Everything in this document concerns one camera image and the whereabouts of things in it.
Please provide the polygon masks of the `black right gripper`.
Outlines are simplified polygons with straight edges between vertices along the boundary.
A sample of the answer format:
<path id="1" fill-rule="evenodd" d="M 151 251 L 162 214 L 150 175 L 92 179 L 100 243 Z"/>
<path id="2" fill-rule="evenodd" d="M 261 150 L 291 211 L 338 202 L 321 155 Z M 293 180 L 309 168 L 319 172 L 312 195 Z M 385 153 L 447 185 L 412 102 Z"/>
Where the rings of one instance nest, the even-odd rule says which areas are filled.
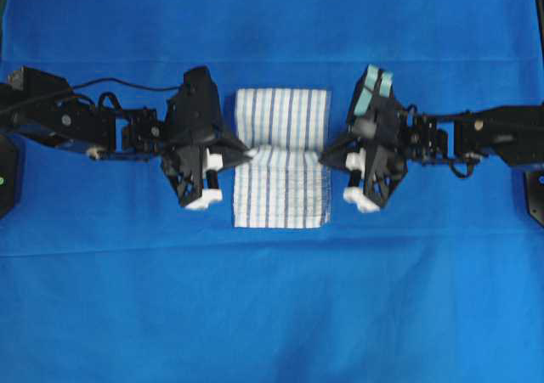
<path id="1" fill-rule="evenodd" d="M 320 154 L 321 165 L 350 173 L 343 199 L 359 212 L 384 208 L 407 173 L 398 151 L 400 111 L 369 110 L 350 127 L 355 138 L 337 138 Z"/>

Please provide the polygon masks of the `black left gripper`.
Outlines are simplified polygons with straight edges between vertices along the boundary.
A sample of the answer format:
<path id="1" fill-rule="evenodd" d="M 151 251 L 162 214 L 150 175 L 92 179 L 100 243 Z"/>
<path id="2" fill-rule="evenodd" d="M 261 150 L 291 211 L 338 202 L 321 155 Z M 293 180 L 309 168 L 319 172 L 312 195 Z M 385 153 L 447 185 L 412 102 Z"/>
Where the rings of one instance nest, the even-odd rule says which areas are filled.
<path id="1" fill-rule="evenodd" d="M 252 160 L 250 149 L 229 129 L 210 123 L 165 120 L 161 168 L 179 205 L 202 211 L 223 200 L 218 171 Z"/>

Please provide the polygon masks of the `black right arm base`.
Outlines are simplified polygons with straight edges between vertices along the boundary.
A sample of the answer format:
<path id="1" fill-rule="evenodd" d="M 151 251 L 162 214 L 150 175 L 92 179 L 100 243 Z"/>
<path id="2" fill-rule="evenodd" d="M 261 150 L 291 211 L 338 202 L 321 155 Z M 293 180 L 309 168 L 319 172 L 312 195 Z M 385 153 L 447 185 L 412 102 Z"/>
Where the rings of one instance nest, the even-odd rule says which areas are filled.
<path id="1" fill-rule="evenodd" d="M 544 171 L 524 173 L 524 197 L 527 212 L 540 226 L 544 225 Z"/>

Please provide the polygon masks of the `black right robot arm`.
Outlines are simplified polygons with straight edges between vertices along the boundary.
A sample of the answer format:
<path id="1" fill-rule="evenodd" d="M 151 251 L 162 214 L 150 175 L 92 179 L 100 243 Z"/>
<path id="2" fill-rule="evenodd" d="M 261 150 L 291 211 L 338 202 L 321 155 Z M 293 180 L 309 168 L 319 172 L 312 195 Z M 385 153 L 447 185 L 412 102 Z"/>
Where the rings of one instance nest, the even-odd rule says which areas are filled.
<path id="1" fill-rule="evenodd" d="M 447 166 L 456 177 L 468 178 L 489 156 L 513 169 L 542 170 L 542 106 L 430 115 L 387 100 L 352 119 L 324 149 L 320 163 L 349 175 L 349 202 L 362 211 L 378 211 L 405 178 L 411 161 Z"/>

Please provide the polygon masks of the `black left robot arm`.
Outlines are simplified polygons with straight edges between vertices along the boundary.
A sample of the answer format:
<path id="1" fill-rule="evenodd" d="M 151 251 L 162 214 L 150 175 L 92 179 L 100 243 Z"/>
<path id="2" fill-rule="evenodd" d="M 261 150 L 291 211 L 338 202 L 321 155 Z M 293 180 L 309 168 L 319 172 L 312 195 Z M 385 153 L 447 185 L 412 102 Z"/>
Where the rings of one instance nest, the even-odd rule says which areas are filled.
<path id="1" fill-rule="evenodd" d="M 93 161 L 158 157 L 181 207 L 205 210 L 221 201 L 218 174 L 250 161 L 249 148 L 225 125 L 206 66 L 186 71 L 173 92 L 161 120 L 154 109 L 122 107 L 112 92 L 92 100 L 42 70 L 11 73 L 1 86 L 1 214 L 14 209 L 22 177 L 14 135 Z"/>

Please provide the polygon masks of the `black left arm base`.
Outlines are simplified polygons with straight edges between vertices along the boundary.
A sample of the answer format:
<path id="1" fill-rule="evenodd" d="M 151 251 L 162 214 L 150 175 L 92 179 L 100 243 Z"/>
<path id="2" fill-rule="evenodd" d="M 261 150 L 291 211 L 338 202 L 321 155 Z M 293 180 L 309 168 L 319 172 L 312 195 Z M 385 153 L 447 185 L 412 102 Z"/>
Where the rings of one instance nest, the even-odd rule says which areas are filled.
<path id="1" fill-rule="evenodd" d="M 20 202 L 25 147 L 19 138 L 1 135 L 1 218 Z"/>

